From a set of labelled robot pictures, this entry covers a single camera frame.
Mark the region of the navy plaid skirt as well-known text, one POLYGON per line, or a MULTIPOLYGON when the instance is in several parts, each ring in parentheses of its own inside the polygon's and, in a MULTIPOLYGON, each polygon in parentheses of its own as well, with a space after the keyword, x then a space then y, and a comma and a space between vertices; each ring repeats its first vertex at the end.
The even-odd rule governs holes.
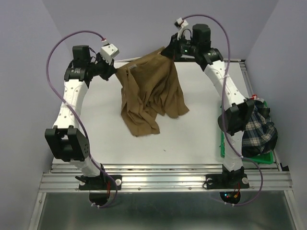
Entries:
POLYGON ((278 131, 271 121, 271 109, 263 99, 253 100, 254 108, 242 137, 242 155, 252 158, 275 149, 278 131))

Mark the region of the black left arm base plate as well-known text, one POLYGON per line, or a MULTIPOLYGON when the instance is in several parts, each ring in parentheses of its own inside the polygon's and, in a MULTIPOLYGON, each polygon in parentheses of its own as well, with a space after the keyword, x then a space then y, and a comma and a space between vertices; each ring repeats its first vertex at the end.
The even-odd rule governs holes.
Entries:
POLYGON ((97 177, 75 176, 79 181, 79 190, 81 191, 115 190, 116 188, 121 190, 122 175, 116 174, 110 177, 114 179, 116 184, 103 175, 97 177))

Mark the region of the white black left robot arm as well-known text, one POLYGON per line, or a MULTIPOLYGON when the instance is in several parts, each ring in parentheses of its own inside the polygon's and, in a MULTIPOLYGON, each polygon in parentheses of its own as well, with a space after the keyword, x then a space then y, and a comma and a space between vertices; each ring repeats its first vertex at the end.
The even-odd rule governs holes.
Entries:
POLYGON ((73 60, 64 74, 64 93, 58 117, 52 128, 45 130, 45 139, 56 159, 78 168, 82 175, 77 177, 81 190, 118 190, 115 178, 109 176, 103 165, 93 159, 90 143, 80 115, 83 100, 95 76, 108 80, 116 73, 114 57, 119 50, 106 43, 95 58, 89 46, 74 46, 73 60))

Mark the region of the brown pleated skirt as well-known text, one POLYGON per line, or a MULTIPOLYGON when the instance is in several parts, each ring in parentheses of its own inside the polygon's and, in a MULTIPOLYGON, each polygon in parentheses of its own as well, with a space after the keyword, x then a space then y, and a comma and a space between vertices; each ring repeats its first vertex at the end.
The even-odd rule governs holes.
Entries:
POLYGON ((135 137, 159 134, 157 115, 177 119, 189 112, 173 59, 162 48, 117 68, 121 117, 135 137))

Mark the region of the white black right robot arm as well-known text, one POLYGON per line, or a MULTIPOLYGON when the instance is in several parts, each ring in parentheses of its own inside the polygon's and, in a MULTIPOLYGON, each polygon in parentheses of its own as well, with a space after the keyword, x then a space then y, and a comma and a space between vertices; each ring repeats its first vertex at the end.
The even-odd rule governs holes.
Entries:
POLYGON ((254 104, 236 87, 228 74, 220 51, 211 46, 211 30, 206 24, 195 24, 187 39, 184 31, 186 21, 176 23, 178 32, 171 36, 169 45, 161 55, 177 60, 183 55, 191 56, 201 70, 211 80, 222 99, 222 113, 218 125, 224 134, 224 161, 220 174, 206 175, 206 189, 247 189, 248 177, 245 174, 242 155, 242 138, 252 115, 254 104))

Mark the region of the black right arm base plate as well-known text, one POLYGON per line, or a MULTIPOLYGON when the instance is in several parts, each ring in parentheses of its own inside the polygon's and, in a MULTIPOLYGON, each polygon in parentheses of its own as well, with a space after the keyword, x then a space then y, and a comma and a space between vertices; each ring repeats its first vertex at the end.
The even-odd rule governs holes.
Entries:
POLYGON ((247 175, 228 176, 226 174, 207 174, 202 185, 207 190, 231 190, 235 188, 250 188, 247 175))

